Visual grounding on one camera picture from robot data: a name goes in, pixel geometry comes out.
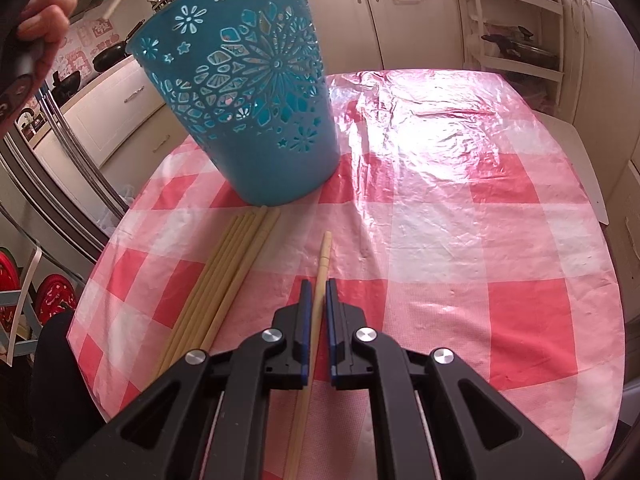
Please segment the table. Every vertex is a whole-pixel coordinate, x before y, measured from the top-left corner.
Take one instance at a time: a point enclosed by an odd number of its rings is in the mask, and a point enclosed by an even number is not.
[[[331,230],[343,301],[406,348],[453,349],[593,478],[616,426],[624,331],[602,231],[568,159],[498,75],[328,79],[338,170],[282,208],[212,350],[297,301]],[[117,227],[68,333],[107,418],[145,388],[216,237],[245,207],[188,139]],[[375,478],[367,393],[332,390],[324,346],[318,359],[300,479]],[[271,397],[266,479],[283,473],[293,402]]]

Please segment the plastic tablecloth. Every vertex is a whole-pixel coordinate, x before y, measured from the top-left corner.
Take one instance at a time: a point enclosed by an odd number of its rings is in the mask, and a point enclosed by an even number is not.
[[[330,230],[341,300],[405,348],[453,349],[593,478],[622,396],[623,317],[565,154],[498,75],[363,72],[329,84],[338,170],[282,207],[212,351],[297,301]],[[117,227],[68,333],[107,418],[148,384],[222,228],[245,207],[188,139]],[[265,479],[283,473],[294,396],[271,396]],[[375,469],[368,395],[331,388],[323,344],[299,478],[369,480]]]

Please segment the person's leg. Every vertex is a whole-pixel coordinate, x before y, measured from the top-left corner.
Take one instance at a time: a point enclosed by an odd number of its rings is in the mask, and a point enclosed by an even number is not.
[[[66,342],[72,317],[73,311],[62,312],[46,323],[33,363],[33,443],[48,478],[55,478],[63,462],[104,426]]]

